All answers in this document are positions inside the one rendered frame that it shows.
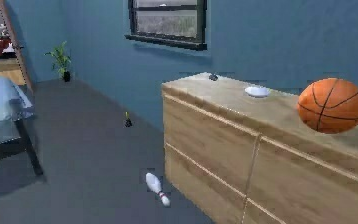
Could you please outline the wooden chest of drawers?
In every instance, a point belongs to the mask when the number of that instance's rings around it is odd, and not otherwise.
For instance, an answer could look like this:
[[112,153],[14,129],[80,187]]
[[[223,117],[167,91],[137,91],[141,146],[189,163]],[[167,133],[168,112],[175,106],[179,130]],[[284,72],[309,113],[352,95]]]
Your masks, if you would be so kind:
[[215,224],[358,224],[358,125],[314,131],[300,94],[209,75],[162,86],[167,179]]

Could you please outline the white bowling pin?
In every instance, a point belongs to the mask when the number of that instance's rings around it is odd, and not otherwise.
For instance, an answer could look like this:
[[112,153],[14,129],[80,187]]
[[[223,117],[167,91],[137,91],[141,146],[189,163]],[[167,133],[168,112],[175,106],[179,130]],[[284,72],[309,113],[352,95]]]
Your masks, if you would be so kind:
[[145,181],[146,181],[148,188],[152,192],[154,192],[158,195],[162,204],[164,206],[168,207],[171,204],[171,202],[170,202],[170,199],[167,197],[167,195],[162,191],[162,185],[161,185],[161,182],[158,179],[158,177],[152,173],[147,173],[145,175]]

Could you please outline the white bowl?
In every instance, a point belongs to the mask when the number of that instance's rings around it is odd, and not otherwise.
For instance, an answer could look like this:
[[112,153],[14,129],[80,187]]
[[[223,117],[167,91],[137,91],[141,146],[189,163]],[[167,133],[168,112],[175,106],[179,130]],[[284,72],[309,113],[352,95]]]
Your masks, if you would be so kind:
[[255,98],[265,98],[270,94],[270,90],[265,87],[249,86],[245,89],[245,92]]

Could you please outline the black framed window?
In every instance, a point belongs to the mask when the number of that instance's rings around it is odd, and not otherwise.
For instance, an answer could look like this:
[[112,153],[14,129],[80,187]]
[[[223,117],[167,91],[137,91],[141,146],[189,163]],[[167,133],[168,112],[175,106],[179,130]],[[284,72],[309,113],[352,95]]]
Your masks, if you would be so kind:
[[205,51],[207,0],[128,0],[128,40]]

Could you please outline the green potted house plant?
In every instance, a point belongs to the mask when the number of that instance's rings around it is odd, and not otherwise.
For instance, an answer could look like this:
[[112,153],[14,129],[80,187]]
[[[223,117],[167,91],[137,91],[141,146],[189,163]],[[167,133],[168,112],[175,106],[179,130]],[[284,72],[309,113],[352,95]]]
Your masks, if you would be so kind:
[[46,55],[49,55],[54,59],[51,69],[56,70],[64,82],[70,82],[71,72],[69,65],[71,63],[71,58],[65,52],[66,44],[67,42],[63,41],[60,45],[55,46],[52,51],[46,52]]

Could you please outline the orange basketball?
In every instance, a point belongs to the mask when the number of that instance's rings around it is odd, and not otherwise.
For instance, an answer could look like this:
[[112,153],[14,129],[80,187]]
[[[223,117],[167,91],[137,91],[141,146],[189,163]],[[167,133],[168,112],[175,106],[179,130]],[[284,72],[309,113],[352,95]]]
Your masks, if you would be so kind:
[[314,131],[349,131],[358,125],[358,86],[340,78],[315,81],[299,95],[297,111],[301,121]]

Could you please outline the bed with blue cover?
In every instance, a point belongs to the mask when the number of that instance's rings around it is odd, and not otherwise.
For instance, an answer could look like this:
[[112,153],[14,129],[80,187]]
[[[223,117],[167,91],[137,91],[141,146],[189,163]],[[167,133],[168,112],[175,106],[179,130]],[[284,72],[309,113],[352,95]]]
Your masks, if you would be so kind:
[[24,124],[33,115],[33,103],[22,88],[0,76],[0,160],[25,151],[39,176],[43,169]]

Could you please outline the wooden door frame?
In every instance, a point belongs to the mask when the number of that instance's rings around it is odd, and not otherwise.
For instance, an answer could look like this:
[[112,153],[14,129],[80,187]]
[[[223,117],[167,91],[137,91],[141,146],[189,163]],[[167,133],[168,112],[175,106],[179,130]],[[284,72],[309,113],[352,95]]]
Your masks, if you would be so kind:
[[7,4],[5,3],[5,0],[0,0],[0,13],[3,17],[4,23],[8,29],[8,33],[10,35],[10,39],[11,42],[13,44],[13,49],[16,53],[17,59],[18,59],[18,63],[20,65],[22,74],[23,74],[23,78],[25,80],[25,83],[28,87],[28,89],[33,92],[34,88],[33,88],[33,82],[28,74],[27,71],[27,66],[25,65],[25,61],[24,61],[24,57],[22,55],[22,46],[20,45],[16,32],[14,30],[14,27],[12,25],[10,16],[9,16],[9,12],[8,12],[8,8],[7,8]]

